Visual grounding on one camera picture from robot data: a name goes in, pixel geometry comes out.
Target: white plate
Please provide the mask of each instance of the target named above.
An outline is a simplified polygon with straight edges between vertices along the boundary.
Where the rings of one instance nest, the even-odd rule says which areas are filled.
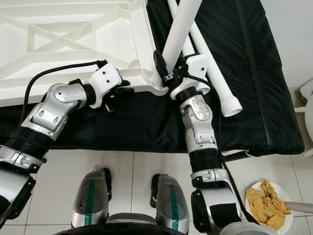
[[[255,188],[261,192],[264,192],[263,189],[261,188],[261,183],[262,181],[259,181],[257,183],[255,183],[254,185],[251,186],[251,188]],[[286,194],[286,192],[277,184],[270,182],[270,184],[273,186],[273,188],[275,189],[275,192],[277,193],[278,197],[283,200],[283,201],[288,201],[290,202],[290,198],[289,196]],[[245,196],[245,204],[246,204],[246,210],[252,215],[251,210],[250,210],[250,204],[248,201],[247,196]],[[285,224],[284,226],[277,231],[277,234],[285,234],[291,227],[293,222],[293,211],[291,211],[291,214],[286,216],[286,220],[285,220]]]

